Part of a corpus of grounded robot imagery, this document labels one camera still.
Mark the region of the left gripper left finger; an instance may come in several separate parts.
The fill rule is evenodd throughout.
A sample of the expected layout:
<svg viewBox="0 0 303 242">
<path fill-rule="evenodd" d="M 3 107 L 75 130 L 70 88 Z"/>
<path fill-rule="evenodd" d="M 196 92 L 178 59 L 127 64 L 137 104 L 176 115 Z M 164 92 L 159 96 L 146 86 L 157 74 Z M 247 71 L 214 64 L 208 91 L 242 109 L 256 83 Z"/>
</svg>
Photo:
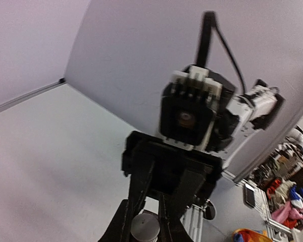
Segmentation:
<svg viewBox="0 0 303 242">
<path fill-rule="evenodd" d="M 130 241 L 131 205 L 128 199 L 122 200 L 109 226 L 98 242 Z"/>
</svg>

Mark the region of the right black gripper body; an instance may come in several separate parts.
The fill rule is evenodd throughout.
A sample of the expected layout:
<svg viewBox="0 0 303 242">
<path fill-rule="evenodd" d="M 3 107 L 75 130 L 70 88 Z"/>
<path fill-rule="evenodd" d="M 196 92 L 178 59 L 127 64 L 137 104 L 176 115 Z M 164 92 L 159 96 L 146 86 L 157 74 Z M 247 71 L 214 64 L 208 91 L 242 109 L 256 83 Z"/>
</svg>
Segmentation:
<svg viewBox="0 0 303 242">
<path fill-rule="evenodd" d="M 163 143 L 160 138 L 133 131 L 126 138 L 125 150 L 122 154 L 121 170 L 125 176 L 132 174 L 134 154 L 140 147 L 146 156 L 155 159 L 150 185 L 152 198 L 156 197 L 157 192 L 172 194 L 178 187 L 184 170 L 191 168 L 206 175 L 205 182 L 195 194 L 201 201 L 205 201 L 210 197 L 223 171 L 223 161 L 219 157 L 196 150 L 180 149 Z"/>
</svg>

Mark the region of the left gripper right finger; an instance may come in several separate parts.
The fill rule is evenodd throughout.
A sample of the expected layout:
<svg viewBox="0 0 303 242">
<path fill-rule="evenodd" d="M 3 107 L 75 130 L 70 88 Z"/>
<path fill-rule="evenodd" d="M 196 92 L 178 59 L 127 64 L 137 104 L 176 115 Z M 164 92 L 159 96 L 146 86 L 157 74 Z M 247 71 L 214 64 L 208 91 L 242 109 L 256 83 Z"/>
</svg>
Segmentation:
<svg viewBox="0 0 303 242">
<path fill-rule="evenodd" d="M 158 221 L 160 225 L 160 233 L 158 241 L 162 242 L 193 242 L 191 237 L 186 232 L 180 219 L 169 215 L 169 206 L 167 205 L 166 197 L 160 196 Z"/>
</svg>

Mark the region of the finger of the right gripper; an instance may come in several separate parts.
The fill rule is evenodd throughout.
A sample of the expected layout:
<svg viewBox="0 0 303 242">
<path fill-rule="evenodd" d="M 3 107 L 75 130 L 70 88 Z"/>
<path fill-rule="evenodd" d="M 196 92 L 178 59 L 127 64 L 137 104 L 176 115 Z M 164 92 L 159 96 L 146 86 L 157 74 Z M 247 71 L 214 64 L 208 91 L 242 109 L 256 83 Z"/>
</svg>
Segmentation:
<svg viewBox="0 0 303 242">
<path fill-rule="evenodd" d="M 167 218 L 170 221 L 179 220 L 185 209 L 193 202 L 194 196 L 206 180 L 206 175 L 186 169 L 173 194 L 165 199 Z"/>
<path fill-rule="evenodd" d="M 128 195 L 130 214 L 138 214 L 143 208 L 154 165 L 155 162 L 152 159 L 138 160 L 133 163 Z"/>
</svg>

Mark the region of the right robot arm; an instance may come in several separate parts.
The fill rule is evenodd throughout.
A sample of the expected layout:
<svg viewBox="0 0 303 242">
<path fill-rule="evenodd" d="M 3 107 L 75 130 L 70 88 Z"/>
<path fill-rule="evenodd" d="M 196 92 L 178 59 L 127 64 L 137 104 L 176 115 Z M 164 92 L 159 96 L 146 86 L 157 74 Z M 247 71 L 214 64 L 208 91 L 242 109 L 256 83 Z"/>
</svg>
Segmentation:
<svg viewBox="0 0 303 242">
<path fill-rule="evenodd" d="M 245 143 L 245 126 L 266 129 L 281 103 L 276 89 L 261 80 L 236 94 L 234 85 L 211 70 L 175 71 L 161 96 L 156 135 L 133 131 L 127 137 L 122 158 L 130 177 L 126 218 L 143 209 L 146 197 L 164 196 L 171 217 L 204 205 Z"/>
</svg>

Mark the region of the rainbow sleeve forearm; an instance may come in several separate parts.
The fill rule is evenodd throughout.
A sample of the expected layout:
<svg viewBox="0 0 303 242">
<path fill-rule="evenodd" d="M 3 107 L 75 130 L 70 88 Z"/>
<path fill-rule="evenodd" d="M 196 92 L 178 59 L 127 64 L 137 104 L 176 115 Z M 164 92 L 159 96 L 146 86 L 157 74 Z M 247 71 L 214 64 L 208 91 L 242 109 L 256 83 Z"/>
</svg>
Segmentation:
<svg viewBox="0 0 303 242">
<path fill-rule="evenodd" d="M 259 233 L 257 231 L 247 229 L 247 228 L 240 228 L 237 229 L 232 235 L 232 241 L 234 242 L 273 242 L 267 236 L 267 232 L 264 230 L 263 233 Z"/>
</svg>

